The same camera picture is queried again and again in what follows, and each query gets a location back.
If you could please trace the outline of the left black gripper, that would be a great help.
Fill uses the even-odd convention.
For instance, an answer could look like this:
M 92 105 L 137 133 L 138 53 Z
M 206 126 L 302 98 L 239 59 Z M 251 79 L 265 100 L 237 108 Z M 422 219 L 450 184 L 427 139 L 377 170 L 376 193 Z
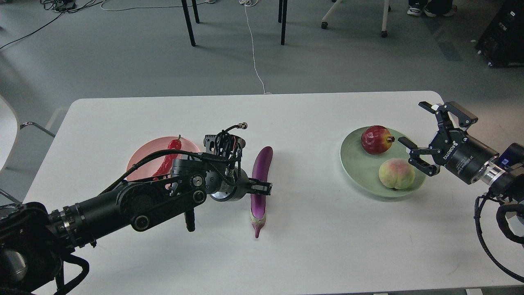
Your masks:
M 206 174 L 205 191 L 213 200 L 218 202 L 228 202 L 242 199 L 246 194 L 271 195 L 273 183 L 261 180 L 250 180 L 246 172 L 235 168 L 234 176 L 237 185 L 229 185 L 214 170 Z

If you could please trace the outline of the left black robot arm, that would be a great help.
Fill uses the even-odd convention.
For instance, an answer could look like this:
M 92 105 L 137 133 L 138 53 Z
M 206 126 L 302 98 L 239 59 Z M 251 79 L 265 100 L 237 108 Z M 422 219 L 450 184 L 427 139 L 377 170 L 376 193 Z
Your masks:
M 267 181 L 273 149 L 257 155 L 252 176 L 242 169 L 245 140 L 230 134 L 238 123 L 205 136 L 205 152 L 155 151 L 125 172 L 96 197 L 48 212 L 42 203 L 1 207 L 1 293 L 32 295 L 50 281 L 66 295 L 88 275 L 89 263 L 73 253 L 125 226 L 146 231 L 181 214 L 189 232 L 195 212 L 207 197 L 228 202 L 251 195 L 251 224 L 258 238 L 266 222 Z

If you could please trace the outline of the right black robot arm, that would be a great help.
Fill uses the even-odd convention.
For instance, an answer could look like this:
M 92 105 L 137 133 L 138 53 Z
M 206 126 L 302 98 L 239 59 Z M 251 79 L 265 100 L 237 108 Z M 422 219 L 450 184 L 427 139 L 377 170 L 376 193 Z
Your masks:
M 488 191 L 474 202 L 474 222 L 477 237 L 492 262 L 511 278 L 523 282 L 523 277 L 503 266 L 491 253 L 483 238 L 481 213 L 487 200 L 497 203 L 496 222 L 504 237 L 523 244 L 523 236 L 515 234 L 507 215 L 523 218 L 523 145 L 511 144 L 502 154 L 468 134 L 478 117 L 456 102 L 419 106 L 433 114 L 438 130 L 427 147 L 419 147 L 403 136 L 398 141 L 406 146 L 408 163 L 427 176 L 435 176 L 444 167 L 461 181 L 470 185 L 482 181 Z

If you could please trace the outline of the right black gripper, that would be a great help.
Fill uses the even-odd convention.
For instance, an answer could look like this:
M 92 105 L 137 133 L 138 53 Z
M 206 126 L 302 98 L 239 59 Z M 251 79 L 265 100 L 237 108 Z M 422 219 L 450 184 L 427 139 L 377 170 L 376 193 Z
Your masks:
M 497 151 L 467 133 L 479 118 L 457 102 L 430 104 L 421 101 L 418 106 L 434 114 L 438 132 L 429 144 L 433 149 L 422 149 L 405 136 L 398 138 L 408 150 L 408 163 L 427 176 L 439 174 L 440 166 L 444 166 L 466 184 L 478 181 L 487 163 L 499 156 Z M 437 165 L 427 163 L 421 155 L 434 155 Z

